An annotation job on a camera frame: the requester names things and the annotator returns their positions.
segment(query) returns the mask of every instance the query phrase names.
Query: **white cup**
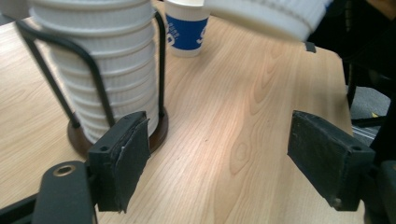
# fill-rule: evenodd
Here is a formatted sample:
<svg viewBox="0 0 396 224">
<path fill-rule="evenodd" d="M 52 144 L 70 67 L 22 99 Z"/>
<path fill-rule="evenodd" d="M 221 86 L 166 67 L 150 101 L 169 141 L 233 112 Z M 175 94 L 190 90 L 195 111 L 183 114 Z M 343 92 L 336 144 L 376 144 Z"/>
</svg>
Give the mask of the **white cup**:
<svg viewBox="0 0 396 224">
<path fill-rule="evenodd" d="M 209 11 L 204 0 L 165 0 L 167 40 L 178 57 L 194 57 L 201 51 Z"/>
</svg>

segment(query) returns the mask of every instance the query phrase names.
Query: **wire cup holder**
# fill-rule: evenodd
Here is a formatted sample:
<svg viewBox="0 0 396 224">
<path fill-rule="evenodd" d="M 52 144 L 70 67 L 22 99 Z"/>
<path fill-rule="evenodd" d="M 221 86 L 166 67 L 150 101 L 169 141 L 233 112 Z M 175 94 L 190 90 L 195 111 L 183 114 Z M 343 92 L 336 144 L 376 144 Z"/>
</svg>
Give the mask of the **wire cup holder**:
<svg viewBox="0 0 396 224">
<path fill-rule="evenodd" d="M 163 22 L 163 18 L 158 10 L 154 13 L 155 21 L 158 25 L 159 30 L 159 57 L 158 57 L 158 76 L 159 76 L 159 83 L 158 83 L 158 107 L 159 107 L 159 122 L 157 128 L 155 129 L 154 133 L 149 138 L 149 147 L 150 152 L 154 152 L 164 141 L 167 132 L 168 132 L 168 125 L 169 119 L 166 112 L 166 109 L 163 105 L 164 101 L 164 80 L 165 80 L 165 48 L 166 48 L 166 31 L 165 31 L 165 24 Z M 76 44 L 75 42 L 55 35 L 50 35 L 41 31 L 38 31 L 31 26 L 29 26 L 24 21 L 16 21 L 17 28 L 25 41 L 26 45 L 28 46 L 29 50 L 35 57 L 35 61 L 39 65 L 43 75 L 47 79 L 52 91 L 54 92 L 56 98 L 58 99 L 59 103 L 61 104 L 64 112 L 66 113 L 67 117 L 69 118 L 69 123 L 67 126 L 67 135 L 69 138 L 70 143 L 72 144 L 74 150 L 82 157 L 86 158 L 88 155 L 88 150 L 91 148 L 92 143 L 87 139 L 85 136 L 78 117 L 72 111 L 69 104 L 67 103 L 62 90 L 60 89 L 58 83 L 56 82 L 54 76 L 52 75 L 49 67 L 47 66 L 46 61 L 44 60 L 43 56 L 41 55 L 40 50 L 38 49 L 35 41 L 39 40 L 46 44 L 51 44 L 56 47 L 66 49 L 72 53 L 75 53 L 90 69 L 92 80 L 94 86 L 97 90 L 97 94 L 99 100 L 102 104 L 102 108 L 106 114 L 106 121 L 109 127 L 112 127 L 116 121 L 114 119 L 114 114 L 111 109 L 108 96 L 106 94 L 105 85 L 103 83 L 102 77 L 100 75 L 99 68 L 93 59 L 93 57 L 81 46 Z"/>
</svg>

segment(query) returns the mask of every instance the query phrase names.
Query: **wood grain surface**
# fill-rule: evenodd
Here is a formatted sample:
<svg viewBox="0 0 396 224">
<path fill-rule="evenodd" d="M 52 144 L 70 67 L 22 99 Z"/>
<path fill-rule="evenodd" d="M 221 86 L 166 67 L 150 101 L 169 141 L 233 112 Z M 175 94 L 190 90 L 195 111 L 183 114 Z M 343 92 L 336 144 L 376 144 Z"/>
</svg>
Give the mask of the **wood grain surface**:
<svg viewBox="0 0 396 224">
<path fill-rule="evenodd" d="M 163 10 L 162 3 L 155 5 Z M 81 160 L 67 118 L 14 24 L 0 27 L 0 207 L 38 191 L 52 165 Z M 362 223 L 338 213 L 287 156 L 294 109 L 351 133 L 342 65 L 210 18 L 195 58 L 167 54 L 169 133 L 126 214 L 99 223 Z"/>
</svg>

